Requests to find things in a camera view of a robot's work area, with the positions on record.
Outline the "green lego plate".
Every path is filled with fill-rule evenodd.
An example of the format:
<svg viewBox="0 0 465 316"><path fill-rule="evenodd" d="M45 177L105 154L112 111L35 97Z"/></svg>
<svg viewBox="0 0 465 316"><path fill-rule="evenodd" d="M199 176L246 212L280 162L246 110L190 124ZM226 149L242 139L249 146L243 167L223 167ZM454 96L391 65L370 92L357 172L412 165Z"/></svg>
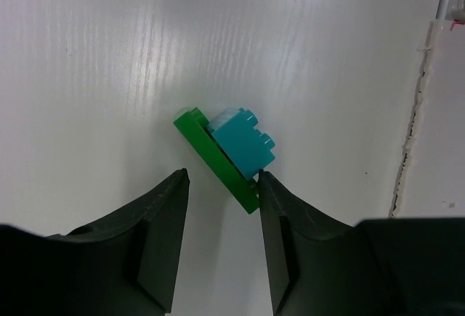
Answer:
<svg viewBox="0 0 465 316"><path fill-rule="evenodd" d="M243 209L248 214L255 212L259 207L256 181L246 180L214 141L206 129L209 120L202 111L187 110L173 124Z"/></svg>

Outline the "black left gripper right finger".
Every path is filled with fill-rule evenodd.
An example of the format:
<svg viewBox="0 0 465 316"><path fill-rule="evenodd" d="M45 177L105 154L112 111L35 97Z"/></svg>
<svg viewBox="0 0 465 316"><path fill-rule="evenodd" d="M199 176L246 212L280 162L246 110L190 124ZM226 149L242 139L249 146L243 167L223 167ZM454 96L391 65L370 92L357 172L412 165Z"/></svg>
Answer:
<svg viewBox="0 0 465 316"><path fill-rule="evenodd" d="M342 223L259 174L275 315L462 315L464 220Z"/></svg>

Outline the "small teal lego brick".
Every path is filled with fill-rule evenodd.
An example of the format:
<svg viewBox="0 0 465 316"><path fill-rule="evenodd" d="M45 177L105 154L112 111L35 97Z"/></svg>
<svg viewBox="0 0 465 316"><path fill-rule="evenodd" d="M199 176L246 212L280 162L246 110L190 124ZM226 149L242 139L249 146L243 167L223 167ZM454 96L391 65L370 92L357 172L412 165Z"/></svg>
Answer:
<svg viewBox="0 0 465 316"><path fill-rule="evenodd" d="M272 138L256 128L257 117L243 108L228 108L210 121L206 129L225 155L250 180L275 160Z"/></svg>

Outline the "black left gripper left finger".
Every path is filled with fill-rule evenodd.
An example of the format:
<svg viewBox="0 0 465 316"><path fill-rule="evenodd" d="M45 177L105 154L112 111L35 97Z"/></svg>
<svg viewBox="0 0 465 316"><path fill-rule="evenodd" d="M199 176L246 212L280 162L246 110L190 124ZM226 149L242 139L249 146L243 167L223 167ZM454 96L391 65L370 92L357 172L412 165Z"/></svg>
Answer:
<svg viewBox="0 0 465 316"><path fill-rule="evenodd" d="M66 235L1 226L3 315L166 315L172 308L190 180L148 193Z"/></svg>

